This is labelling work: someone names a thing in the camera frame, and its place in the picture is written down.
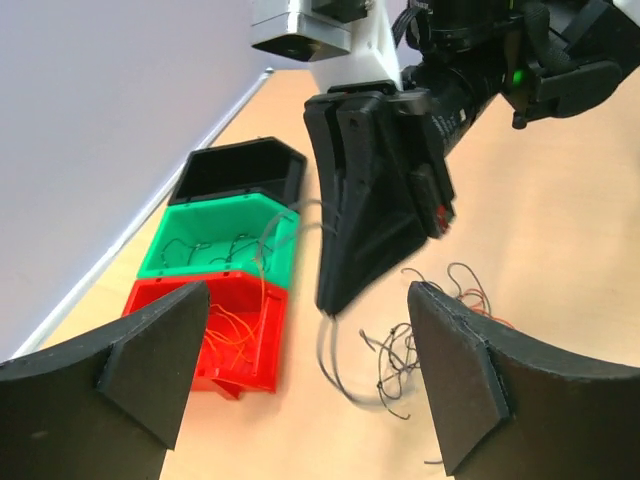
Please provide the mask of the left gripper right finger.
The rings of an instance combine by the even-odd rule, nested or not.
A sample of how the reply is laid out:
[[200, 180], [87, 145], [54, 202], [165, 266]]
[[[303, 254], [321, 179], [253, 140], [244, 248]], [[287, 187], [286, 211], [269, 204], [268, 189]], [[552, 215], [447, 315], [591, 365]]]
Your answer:
[[423, 282], [407, 303], [447, 476], [638, 477], [637, 368], [537, 340]]

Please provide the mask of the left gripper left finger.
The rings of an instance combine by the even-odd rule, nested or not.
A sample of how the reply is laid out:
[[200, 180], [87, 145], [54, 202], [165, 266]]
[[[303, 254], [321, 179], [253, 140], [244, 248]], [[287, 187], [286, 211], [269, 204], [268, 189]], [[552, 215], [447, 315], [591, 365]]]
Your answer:
[[209, 311], [188, 283], [1, 365], [4, 479], [157, 479], [176, 446]]

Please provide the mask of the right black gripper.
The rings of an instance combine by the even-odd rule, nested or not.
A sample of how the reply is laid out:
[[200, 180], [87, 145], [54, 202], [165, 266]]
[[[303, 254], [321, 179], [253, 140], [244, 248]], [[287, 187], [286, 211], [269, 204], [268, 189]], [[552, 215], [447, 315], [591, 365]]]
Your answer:
[[421, 54], [392, 113], [379, 92], [305, 104], [326, 226], [316, 305], [330, 316], [447, 233], [445, 157], [496, 96], [523, 129], [589, 111], [623, 81], [620, 1], [409, 1], [392, 32]]

